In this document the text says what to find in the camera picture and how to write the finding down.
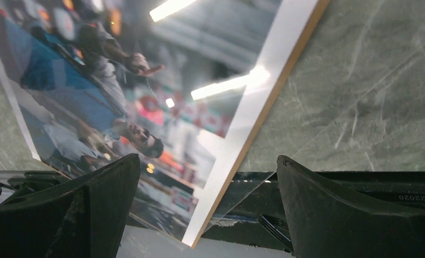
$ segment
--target white surface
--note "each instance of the white surface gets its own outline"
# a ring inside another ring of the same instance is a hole
[[[317,2],[318,0],[284,0],[282,2],[255,65],[255,67],[264,68],[270,74],[269,79],[264,85],[246,88],[225,139],[205,130],[202,130],[198,136],[198,141],[216,157],[216,162],[204,189],[195,190],[195,196],[199,199],[199,202],[182,240],[186,245],[192,246],[198,235],[202,233],[201,228],[206,223],[206,218],[217,200],[231,168],[249,137],[255,121],[258,119]],[[1,60],[0,80],[10,99],[33,157],[39,160],[16,98],[9,85],[9,80],[5,76]]]
[[[290,254],[235,243],[201,239],[195,249],[179,249],[160,233],[127,226],[117,258],[290,258]]]
[[[182,8],[187,7],[195,1],[196,0],[168,0],[159,7],[153,9],[150,12],[150,16],[154,22],[157,22],[177,11],[180,11]]]

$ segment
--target white border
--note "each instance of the white border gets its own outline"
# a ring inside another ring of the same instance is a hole
[[[256,64],[256,67],[264,67],[270,78],[262,86],[245,89],[225,139],[202,130],[199,141],[216,157],[216,161],[204,189],[195,190],[199,202],[182,239],[184,244],[192,246],[202,233],[201,228],[318,1],[282,1]],[[0,81],[33,158],[40,160],[1,60]]]

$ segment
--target red object in photo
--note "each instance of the red object in photo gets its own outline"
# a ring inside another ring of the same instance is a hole
[[[123,136],[121,136],[121,137],[119,138],[119,140],[120,140],[123,144],[125,144],[125,145],[130,144],[130,141],[129,141],[127,138],[123,137]]]
[[[222,117],[219,114],[206,110],[206,112],[201,114],[200,119],[204,129],[215,134],[220,132],[222,128]]]
[[[182,93],[178,91],[174,92],[174,102],[181,106],[184,105],[184,96]]]
[[[151,122],[163,125],[164,112],[159,106],[159,102],[153,96],[143,96],[138,99],[136,108],[140,116],[149,119]]]
[[[226,134],[228,133],[230,124],[231,124],[231,118],[229,116],[222,116],[222,125],[217,135],[222,138],[225,138]]]

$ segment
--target picture frame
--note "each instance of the picture frame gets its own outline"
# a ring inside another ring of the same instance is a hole
[[[329,1],[169,2],[0,0],[0,80],[35,159],[139,153],[131,216],[193,248]]]

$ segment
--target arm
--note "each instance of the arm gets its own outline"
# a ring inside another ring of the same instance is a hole
[[[123,64],[129,71],[143,77],[152,76],[157,73],[163,66],[150,68],[146,58],[141,53],[127,54],[120,47],[115,38],[105,31],[102,24],[97,26],[84,25],[79,32],[78,47],[83,51],[84,62],[94,65],[93,59],[97,60],[98,56],[103,56],[114,62]]]
[[[108,160],[98,159],[88,155],[81,156],[81,162],[85,163],[89,167],[90,172],[102,168],[110,163]]]
[[[87,145],[94,150],[95,144],[91,141],[91,138],[97,142],[101,147],[103,147],[106,152],[111,156],[111,159],[118,159],[118,156],[108,147],[108,145],[103,141],[101,135],[99,135],[93,128],[89,127],[84,121],[78,120],[78,136],[80,139],[84,139]]]

